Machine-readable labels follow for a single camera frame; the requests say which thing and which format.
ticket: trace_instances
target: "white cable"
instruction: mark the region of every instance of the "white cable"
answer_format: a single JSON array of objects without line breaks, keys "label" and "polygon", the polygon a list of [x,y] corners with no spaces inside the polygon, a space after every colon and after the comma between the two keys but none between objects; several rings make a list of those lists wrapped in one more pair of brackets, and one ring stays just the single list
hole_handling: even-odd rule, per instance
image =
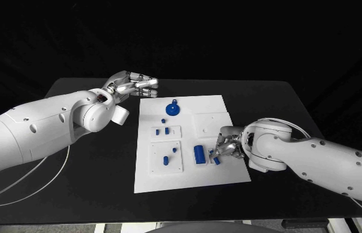
[{"label": "white cable", "polygon": [[68,160],[69,150],[70,150],[70,146],[68,146],[66,158],[65,158],[65,161],[63,161],[60,170],[57,171],[55,177],[50,179],[49,183],[47,183],[33,194],[30,194],[29,196],[26,196],[24,198],[21,198],[21,199],[18,199],[18,200],[16,200],[14,202],[6,203],[6,204],[0,204],[0,206],[6,206],[6,205],[8,205],[8,204],[13,204],[13,203],[20,202],[21,200],[27,199],[30,196],[33,196],[37,192],[40,192],[40,191],[44,189],[44,187],[50,184],[50,182],[56,179],[57,175],[60,174],[60,171],[62,171],[62,169],[63,169],[63,167],[65,167],[65,163],[66,163],[66,160]]},{"label": "white cable", "polygon": [[360,203],[353,199],[353,198],[350,198],[352,200],[353,200],[353,202],[357,204],[357,206],[362,208],[362,205],[360,205]]},{"label": "white cable", "polygon": [[262,118],[262,119],[258,119],[258,121],[275,121],[275,122],[281,122],[284,124],[287,124],[288,126],[291,126],[294,129],[297,129],[301,134],[305,136],[305,138],[310,138],[310,135],[308,133],[291,122],[285,121],[285,120],[281,120],[281,119],[277,119],[277,118]]},{"label": "white cable", "polygon": [[4,193],[14,185],[17,185],[17,183],[20,183],[24,178],[31,174],[31,172],[37,169],[37,167],[42,165],[43,161],[46,160],[47,156],[43,158],[43,160],[37,163],[37,165],[33,167],[33,169],[27,172],[27,174],[10,185],[7,186],[7,188],[4,188],[1,191],[0,191],[0,194]]}]

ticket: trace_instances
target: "floor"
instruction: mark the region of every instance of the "floor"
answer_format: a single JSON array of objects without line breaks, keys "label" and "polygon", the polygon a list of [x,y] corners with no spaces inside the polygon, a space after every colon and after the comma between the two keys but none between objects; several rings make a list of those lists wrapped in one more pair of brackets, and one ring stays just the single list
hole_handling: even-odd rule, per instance
[{"label": "floor", "polygon": [[[252,225],[262,226],[284,233],[327,233],[323,228],[284,229],[282,220],[254,220]],[[0,233],[93,233],[95,224],[86,225],[40,225],[40,226],[0,226]],[[119,233],[121,224],[106,224],[104,233]]]}]

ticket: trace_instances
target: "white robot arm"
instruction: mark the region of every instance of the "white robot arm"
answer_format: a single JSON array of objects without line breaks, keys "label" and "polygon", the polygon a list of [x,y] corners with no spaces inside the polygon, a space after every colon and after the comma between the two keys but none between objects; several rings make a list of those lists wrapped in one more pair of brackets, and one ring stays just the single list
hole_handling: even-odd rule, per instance
[{"label": "white robot arm", "polygon": [[288,122],[261,119],[245,128],[220,128],[216,150],[209,156],[249,158],[249,167],[261,172],[287,166],[298,177],[336,193],[362,200],[362,151],[323,139],[291,138]]},{"label": "white robot arm", "polygon": [[106,80],[104,87],[26,103],[0,115],[0,170],[34,161],[109,121],[122,125],[128,111],[117,106],[128,95],[157,97],[158,80],[127,71]]}]

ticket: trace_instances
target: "white paper sheet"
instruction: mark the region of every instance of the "white paper sheet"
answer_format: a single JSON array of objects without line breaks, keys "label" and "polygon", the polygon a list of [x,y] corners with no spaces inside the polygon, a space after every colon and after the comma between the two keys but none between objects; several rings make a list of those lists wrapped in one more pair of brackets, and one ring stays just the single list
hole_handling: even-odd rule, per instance
[{"label": "white paper sheet", "polygon": [[[179,115],[168,116],[166,114],[166,106],[173,99],[177,100],[180,112]],[[210,164],[205,155],[207,163],[202,166],[194,164],[194,145],[202,145],[205,152],[207,152],[209,149],[215,148],[218,138],[218,133],[215,137],[207,135],[206,138],[197,138],[194,115],[205,113],[223,113],[222,117],[225,117],[225,120],[212,122],[212,126],[218,128],[232,126],[222,96],[141,99],[134,193],[251,181],[243,159],[222,156],[219,157],[220,164],[215,165]],[[150,174],[151,129],[163,126],[180,126],[181,138],[163,139],[161,142],[180,142],[183,171],[180,173]],[[216,130],[210,127],[206,128],[206,131]]]}]

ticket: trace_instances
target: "table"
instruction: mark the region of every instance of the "table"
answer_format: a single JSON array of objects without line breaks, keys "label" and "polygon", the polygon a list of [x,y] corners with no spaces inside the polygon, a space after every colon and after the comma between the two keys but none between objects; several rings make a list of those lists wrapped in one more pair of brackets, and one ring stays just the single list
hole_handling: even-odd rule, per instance
[{"label": "table", "polygon": [[[101,87],[102,78],[62,78],[46,97]],[[311,136],[318,128],[288,83],[281,81],[160,80],[158,97],[222,95],[235,126],[274,117],[295,123]],[[138,97],[121,106],[125,124],[112,122],[70,146],[69,161],[52,184],[24,201],[0,207],[0,224],[68,224],[360,217],[350,199],[303,181],[287,169],[261,173],[251,182],[134,194]],[[36,191],[56,174],[66,149],[1,195],[10,202]],[[0,189],[39,161],[0,172]]]}]

